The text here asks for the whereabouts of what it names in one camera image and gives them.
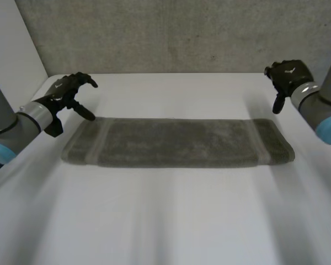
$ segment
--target gray towel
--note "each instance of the gray towel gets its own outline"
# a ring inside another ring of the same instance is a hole
[[[236,168],[294,160],[271,120],[120,119],[84,121],[61,158],[75,165]]]

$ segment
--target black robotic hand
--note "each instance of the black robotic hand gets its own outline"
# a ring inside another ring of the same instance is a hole
[[[65,107],[73,109],[87,120],[95,120],[94,114],[74,99],[80,86],[86,83],[95,88],[98,87],[91,76],[85,73],[78,72],[74,75],[64,76],[51,85],[44,97],[35,100],[47,107],[53,116],[53,122],[44,130],[47,134],[57,137],[63,133],[61,121],[56,114]]]
[[[285,98],[292,96],[296,88],[304,83],[314,81],[308,67],[300,60],[274,62],[271,67],[265,68],[264,73],[272,80],[278,92],[272,108],[275,114],[281,112],[285,104]]]

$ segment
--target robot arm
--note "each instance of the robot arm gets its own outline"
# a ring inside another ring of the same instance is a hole
[[[56,114],[63,108],[73,109],[87,120],[95,116],[75,99],[79,87],[89,83],[98,85],[84,73],[64,76],[57,80],[44,97],[29,102],[15,113],[0,90],[0,168],[14,159],[42,131],[52,137],[63,133]]]
[[[331,67],[321,87],[300,60],[274,62],[264,73],[278,92],[273,113],[279,114],[290,97],[316,135],[331,145]]]

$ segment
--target white table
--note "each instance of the white table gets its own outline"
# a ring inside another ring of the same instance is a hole
[[[61,76],[49,78],[41,97]],[[0,264],[331,264],[331,146],[262,74],[92,75],[77,99],[96,116],[272,118],[296,152],[283,166],[73,166],[65,133],[41,134],[0,172]]]

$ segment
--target gray wall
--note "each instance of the gray wall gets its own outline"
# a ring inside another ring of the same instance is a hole
[[[16,0],[49,75],[262,72],[331,63],[331,1]]]

